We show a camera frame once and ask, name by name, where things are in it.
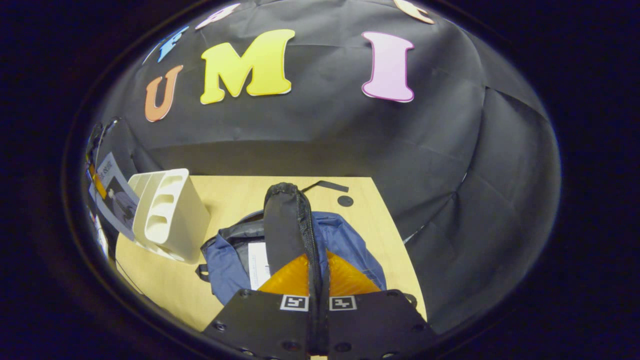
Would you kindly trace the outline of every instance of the white label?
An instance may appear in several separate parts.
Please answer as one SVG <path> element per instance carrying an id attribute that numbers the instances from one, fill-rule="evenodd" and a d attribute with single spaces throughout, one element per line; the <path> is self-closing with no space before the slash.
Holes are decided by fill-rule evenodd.
<path id="1" fill-rule="evenodd" d="M 249 243 L 248 245 L 251 290 L 258 290 L 271 277 L 267 262 L 267 246 L 265 243 Z"/>

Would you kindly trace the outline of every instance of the poster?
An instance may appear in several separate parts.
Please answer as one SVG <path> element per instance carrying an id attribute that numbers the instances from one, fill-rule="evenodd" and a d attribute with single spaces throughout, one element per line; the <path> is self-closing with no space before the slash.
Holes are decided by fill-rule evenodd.
<path id="1" fill-rule="evenodd" d="M 103 199 L 92 182 L 89 186 L 91 198 L 104 218 L 117 231 L 133 241 L 133 219 L 140 200 L 122 175 L 113 153 L 110 152 L 104 158 L 96 173 L 104 186 L 106 196 Z"/>

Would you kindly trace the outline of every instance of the wooden table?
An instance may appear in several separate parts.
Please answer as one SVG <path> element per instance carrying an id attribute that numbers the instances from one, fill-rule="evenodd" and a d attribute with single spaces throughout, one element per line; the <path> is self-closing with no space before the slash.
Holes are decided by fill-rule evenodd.
<path id="1" fill-rule="evenodd" d="M 411 260 L 370 177 L 191 176 L 191 180 L 211 214 L 202 243 L 215 236 L 218 229 L 262 209 L 267 189 L 273 184 L 293 183 L 302 189 L 326 180 L 348 186 L 348 193 L 317 186 L 305 195 L 313 211 L 338 213 L 353 226 L 384 269 L 387 288 L 415 295 L 417 310 L 426 320 L 426 308 Z M 348 208 L 339 205 L 337 199 L 341 195 L 349 195 L 353 205 Z M 196 265 L 154 254 L 122 234 L 116 245 L 116 260 L 118 271 L 134 288 L 198 331 L 204 330 L 223 307 L 211 293 L 211 285 L 194 273 Z M 202 254 L 198 263 L 205 263 Z"/>

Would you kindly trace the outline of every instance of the foam letter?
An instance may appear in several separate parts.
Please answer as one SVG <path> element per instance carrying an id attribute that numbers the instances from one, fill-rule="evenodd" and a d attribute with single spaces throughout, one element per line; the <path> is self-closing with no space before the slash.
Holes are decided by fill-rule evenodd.
<path id="1" fill-rule="evenodd" d="M 171 51 L 173 49 L 175 44 L 182 37 L 182 33 L 185 32 L 188 28 L 189 28 L 189 26 L 187 26 L 184 29 L 178 31 L 177 34 L 172 36 L 171 39 L 169 39 L 169 41 L 165 42 L 164 45 L 162 45 L 160 47 L 160 57 L 158 58 L 158 62 L 162 61 L 162 59 L 164 59 L 164 57 L 169 53 L 169 51 Z"/>
<path id="2" fill-rule="evenodd" d="M 171 109 L 175 80 L 180 70 L 182 70 L 182 65 L 178 65 L 166 73 L 166 88 L 164 88 L 164 99 L 160 107 L 156 106 L 156 93 L 158 91 L 158 84 L 162 81 L 162 76 L 147 85 L 147 98 L 145 99 L 145 116 L 147 120 L 155 122 L 163 119 L 169 112 L 169 109 Z"/>
<path id="3" fill-rule="evenodd" d="M 362 36 L 371 42 L 373 65 L 371 80 L 362 85 L 366 96 L 409 102 L 413 91 L 406 84 L 406 52 L 413 44 L 393 35 L 365 31 Z"/>
<path id="4" fill-rule="evenodd" d="M 249 95 L 286 94 L 291 82 L 284 77 L 284 51 L 287 41 L 296 33 L 280 29 L 260 34 L 249 45 L 242 57 L 230 43 L 216 45 L 202 53 L 207 62 L 204 70 L 202 104 L 222 101 L 225 91 L 220 88 L 222 79 L 233 97 L 240 95 L 249 71 L 253 69 L 251 83 L 246 87 Z"/>
<path id="5" fill-rule="evenodd" d="M 404 11 L 405 14 L 411 17 L 415 17 L 416 19 L 426 22 L 427 24 L 435 24 L 435 21 L 424 16 L 424 15 L 429 15 L 429 13 L 426 10 L 420 9 L 419 7 L 405 0 L 394 0 L 394 3 L 396 3 L 396 6 L 400 10 Z"/>
<path id="6" fill-rule="evenodd" d="M 229 14 L 231 14 L 232 12 L 234 12 L 234 10 L 240 6 L 240 4 L 233 4 L 230 6 L 227 6 L 226 8 L 214 12 L 213 14 L 209 15 L 208 18 L 206 18 L 203 22 L 199 23 L 198 26 L 196 26 L 196 30 L 204 28 L 205 26 L 209 25 L 212 22 L 216 22 L 222 18 L 227 17 Z"/>

